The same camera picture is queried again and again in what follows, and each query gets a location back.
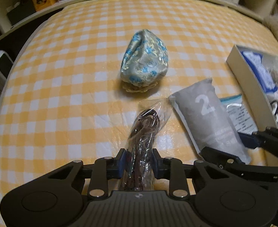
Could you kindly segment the blue floral brocade pouch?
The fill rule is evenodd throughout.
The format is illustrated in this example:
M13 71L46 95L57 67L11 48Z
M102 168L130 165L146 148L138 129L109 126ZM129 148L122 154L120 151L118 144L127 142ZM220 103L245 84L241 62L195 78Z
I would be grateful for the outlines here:
M136 32L120 66L122 87L129 93L144 93L154 88L169 67L164 42L148 29Z

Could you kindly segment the white shallow cardboard box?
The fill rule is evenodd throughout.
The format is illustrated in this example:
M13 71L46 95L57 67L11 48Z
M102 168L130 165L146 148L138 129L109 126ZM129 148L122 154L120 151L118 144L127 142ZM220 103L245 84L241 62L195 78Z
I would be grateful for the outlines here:
M236 77L240 87L246 96L255 123L259 130L266 127L278 127L276 118L273 115L270 103L278 101L278 91L276 93L265 93L255 77L254 73L241 55L241 50L252 50L261 52L253 48L234 45L226 63Z

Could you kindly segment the black box on shelf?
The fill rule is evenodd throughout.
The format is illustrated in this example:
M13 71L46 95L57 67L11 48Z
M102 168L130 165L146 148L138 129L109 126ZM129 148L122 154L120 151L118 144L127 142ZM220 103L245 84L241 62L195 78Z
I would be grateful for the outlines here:
M26 4L20 4L16 8L12 9L6 15L11 22L11 25L15 25L18 22L22 21L26 17L34 14L36 12L35 7L32 1L29 1Z

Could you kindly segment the small blue-topped zip bag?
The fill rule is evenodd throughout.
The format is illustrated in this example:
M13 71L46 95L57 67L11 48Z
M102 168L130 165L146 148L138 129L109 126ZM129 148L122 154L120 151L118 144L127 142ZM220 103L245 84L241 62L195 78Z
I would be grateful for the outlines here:
M237 132L251 135L258 130L253 118L243 103L242 95L234 95L220 99Z

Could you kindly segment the grey sachet numbered two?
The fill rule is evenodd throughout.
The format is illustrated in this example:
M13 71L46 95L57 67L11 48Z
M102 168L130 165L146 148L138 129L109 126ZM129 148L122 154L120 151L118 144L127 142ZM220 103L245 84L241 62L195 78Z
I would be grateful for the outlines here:
M205 147L251 162L226 108L220 102L212 79L204 79L169 96L199 155Z

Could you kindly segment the blue white tissue pack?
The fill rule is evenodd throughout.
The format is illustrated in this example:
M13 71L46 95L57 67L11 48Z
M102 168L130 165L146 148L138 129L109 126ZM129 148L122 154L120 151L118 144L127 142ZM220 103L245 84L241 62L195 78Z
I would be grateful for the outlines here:
M263 91L278 91L278 56L252 50L241 50L241 55L259 81Z

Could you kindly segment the yellow white checkered blanket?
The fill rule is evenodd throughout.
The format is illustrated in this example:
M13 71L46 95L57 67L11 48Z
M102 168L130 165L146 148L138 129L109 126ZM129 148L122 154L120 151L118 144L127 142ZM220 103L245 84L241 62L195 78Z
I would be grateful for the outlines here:
M128 93L120 65L142 29L165 43L169 68L155 88ZM31 37L1 95L0 202L74 159L115 155L141 100L168 97L208 77L219 97L239 94L226 65L234 45L278 56L278 42L262 24L199 0L91 0L53 15Z

